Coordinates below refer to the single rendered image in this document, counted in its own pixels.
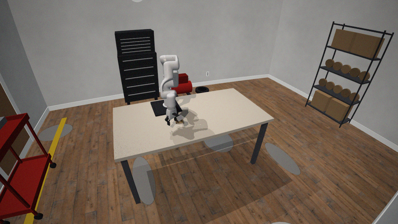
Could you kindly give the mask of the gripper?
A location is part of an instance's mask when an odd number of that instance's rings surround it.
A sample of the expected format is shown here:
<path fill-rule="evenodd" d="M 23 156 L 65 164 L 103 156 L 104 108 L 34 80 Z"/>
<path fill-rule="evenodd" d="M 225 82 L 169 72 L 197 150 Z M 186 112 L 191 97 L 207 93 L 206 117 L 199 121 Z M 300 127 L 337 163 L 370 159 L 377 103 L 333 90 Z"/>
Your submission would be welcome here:
<path fill-rule="evenodd" d="M 166 110 L 166 118 L 164 119 L 165 121 L 167 121 L 167 125 L 170 125 L 170 120 L 174 118 L 175 121 L 177 121 L 176 116 L 172 115 L 172 113 L 177 113 L 176 108 L 174 110 Z M 169 120 L 168 120 L 169 119 Z"/>

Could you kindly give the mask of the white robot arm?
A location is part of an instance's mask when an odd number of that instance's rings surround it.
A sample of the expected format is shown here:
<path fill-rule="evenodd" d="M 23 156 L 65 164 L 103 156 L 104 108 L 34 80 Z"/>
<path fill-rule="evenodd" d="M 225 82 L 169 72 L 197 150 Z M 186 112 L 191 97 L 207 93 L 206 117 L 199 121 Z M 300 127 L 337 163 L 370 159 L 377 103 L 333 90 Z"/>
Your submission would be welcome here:
<path fill-rule="evenodd" d="M 163 66 L 163 77 L 164 80 L 160 85 L 160 95 L 164 99 L 163 106 L 168 110 L 174 110 L 176 108 L 175 98 L 176 91 L 171 90 L 172 87 L 178 87 L 179 85 L 179 60 L 177 55 L 162 55 L 159 58 Z M 181 114 L 172 113 L 176 116 L 178 121 L 181 121 L 183 117 Z"/>

